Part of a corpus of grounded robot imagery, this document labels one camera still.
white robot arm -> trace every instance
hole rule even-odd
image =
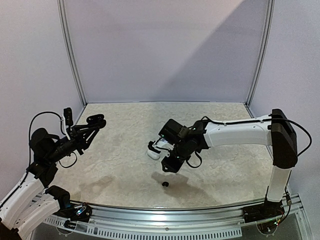
[[[83,222],[87,222],[92,214],[91,207],[86,203],[71,204],[69,192],[49,185],[58,171],[57,162],[74,151],[82,155],[98,131],[106,126],[106,120],[102,114],[98,114],[88,117],[86,125],[72,126],[70,108],[66,108],[64,116],[60,118],[69,126],[68,129],[64,127],[64,138],[49,134],[44,128],[39,128],[32,134],[29,145],[34,152],[34,162],[29,165],[16,186],[0,201],[1,240],[27,239],[53,213],[71,221]],[[42,197],[32,204],[32,200],[40,193],[43,193]]]
[[[244,218],[253,222],[284,212],[282,198],[298,155],[296,132],[280,109],[273,109],[271,115],[244,120],[213,121],[203,117],[191,127],[170,119],[159,135],[158,141],[149,143],[147,154],[156,160],[166,150],[162,170],[172,173],[177,173],[192,153],[198,155],[203,149],[235,144],[272,146],[273,168],[264,204],[244,209]]]

vertical metal pole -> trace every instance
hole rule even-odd
[[[260,72],[261,72],[261,69],[263,66],[263,62],[264,62],[264,58],[266,55],[267,43],[268,43],[271,22],[272,22],[272,15],[273,15],[273,11],[274,11],[274,5],[275,5],[275,0],[269,0],[268,9],[267,9],[265,21],[264,21],[263,34],[262,34],[262,39],[261,39],[260,51],[259,51],[260,52],[259,58],[258,58],[258,62],[255,67],[252,84],[251,84],[248,96],[246,97],[246,101],[245,101],[245,105],[248,108],[250,107],[250,105],[253,101],[256,87],[258,84],[258,79],[259,79]]]
[[[73,51],[72,43],[70,40],[68,21],[67,21],[67,16],[66,16],[65,1],[64,0],[57,0],[57,4],[58,4],[58,10],[59,10],[59,16],[60,16],[60,22],[61,22],[61,28],[62,28],[62,35],[64,38],[65,48],[66,48],[66,52],[68,55],[74,83],[76,86],[76,90],[79,94],[80,101],[81,101],[82,105],[85,107],[88,102],[86,99],[83,85],[80,80],[80,76],[79,76],[79,72],[78,72],[78,68],[77,68],[77,64],[76,64],[76,60],[75,60],[75,56],[74,56],[74,51]]]

white wall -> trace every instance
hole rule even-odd
[[[314,239],[320,239],[320,4],[276,0],[263,68],[252,103],[255,115],[280,108],[304,126],[313,145],[301,155],[290,186],[300,194]],[[298,149],[308,144],[300,130]]]
[[[41,111],[82,109],[55,0],[2,0],[0,4],[0,199],[28,166],[28,129]],[[56,116],[36,127],[60,132]]]
[[[68,0],[90,103],[244,102],[268,0]]]

speckled beige floor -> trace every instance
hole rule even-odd
[[[203,164],[184,164],[178,174],[162,172],[161,161],[146,155],[149,141],[169,118],[191,126],[204,115],[215,120],[250,118],[241,103],[89,104],[79,124],[102,113],[107,120],[75,166],[60,166],[53,184],[71,199],[139,208],[196,208],[233,204],[265,196],[272,161],[265,146],[227,145],[203,150]],[[194,164],[197,158],[192,157]],[[63,159],[68,165],[72,159]],[[162,182],[169,182],[163,187]]]

black cable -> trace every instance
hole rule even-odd
[[[31,140],[31,128],[32,128],[32,124],[34,122],[34,120],[40,116],[40,115],[43,115],[43,114],[54,114],[56,116],[59,117],[59,119],[61,120],[61,117],[58,113],[54,112],[54,111],[43,111],[43,112],[40,112],[38,113],[37,115],[35,115],[31,122],[30,122],[30,126],[29,126],[29,132],[28,132],[28,141],[30,142]],[[5,203],[15,194],[15,192],[22,186],[22,184],[25,182],[25,180],[27,179],[28,177],[28,174],[29,174],[29,168],[30,168],[30,165],[31,165],[31,147],[29,146],[29,163],[28,163],[28,168],[27,168],[27,171],[25,172],[25,176],[23,178],[23,180],[21,181],[20,185],[18,185],[11,193],[10,195],[1,203],[0,205],[0,209],[5,205]]]
[[[302,131],[304,131],[304,133],[309,137],[309,144],[301,151],[298,153],[298,157],[303,154],[305,151],[308,150],[308,148],[310,148],[311,144],[312,144],[312,137],[310,135],[310,133],[300,124],[296,123],[295,121],[292,121],[290,119],[285,119],[285,118],[270,118],[270,119],[263,119],[263,122],[268,122],[268,121],[272,121],[272,120],[277,120],[277,121],[285,121],[285,122],[289,122],[293,125],[296,125],[298,128],[300,128]]]
[[[66,135],[64,133],[64,131],[63,131],[63,123],[62,123],[62,121],[60,121],[60,131],[61,131],[62,135]]]
[[[76,164],[76,162],[78,161],[78,157],[77,157],[77,155],[76,155],[74,152],[72,152],[72,154],[75,155],[75,160],[74,160],[74,162],[73,162],[71,165],[69,165],[69,166],[63,166],[63,165],[61,164],[61,162],[59,161],[59,164],[61,165],[61,167],[63,167],[64,169],[68,169],[68,168],[71,168],[73,165]]]
[[[312,144],[312,137],[310,135],[310,133],[300,124],[296,123],[295,121],[292,121],[290,119],[285,119],[285,118],[267,118],[267,119],[263,119],[263,120],[245,120],[245,121],[232,121],[232,122],[218,122],[218,121],[213,121],[211,120],[209,117],[204,116],[203,118],[201,118],[201,120],[207,119],[208,121],[210,121],[213,124],[217,124],[217,125],[236,125],[236,124],[248,124],[248,123],[259,123],[259,122],[268,122],[268,121],[273,121],[273,120],[277,120],[277,121],[285,121],[285,122],[289,122],[295,126],[297,126],[298,128],[300,128],[302,131],[304,131],[304,133],[309,137],[309,144],[301,151],[298,153],[298,157],[303,154],[306,150],[308,150]]]
[[[201,121],[207,119],[209,122],[213,123],[213,124],[218,124],[218,125],[236,125],[236,124],[248,124],[248,123],[259,123],[261,122],[260,120],[245,120],[245,121],[229,121],[229,122],[221,122],[221,121],[213,121],[211,120],[209,117],[204,116],[203,118],[201,118]]]
[[[185,162],[186,162],[186,164],[188,164],[188,166],[190,167],[190,168],[193,168],[193,169],[197,169],[197,168],[199,168],[200,166],[201,166],[201,164],[202,164],[202,157],[195,151],[194,152],[194,154],[199,158],[199,160],[200,160],[200,164],[198,165],[198,166],[192,166],[190,163],[189,163],[189,160],[186,160]]]

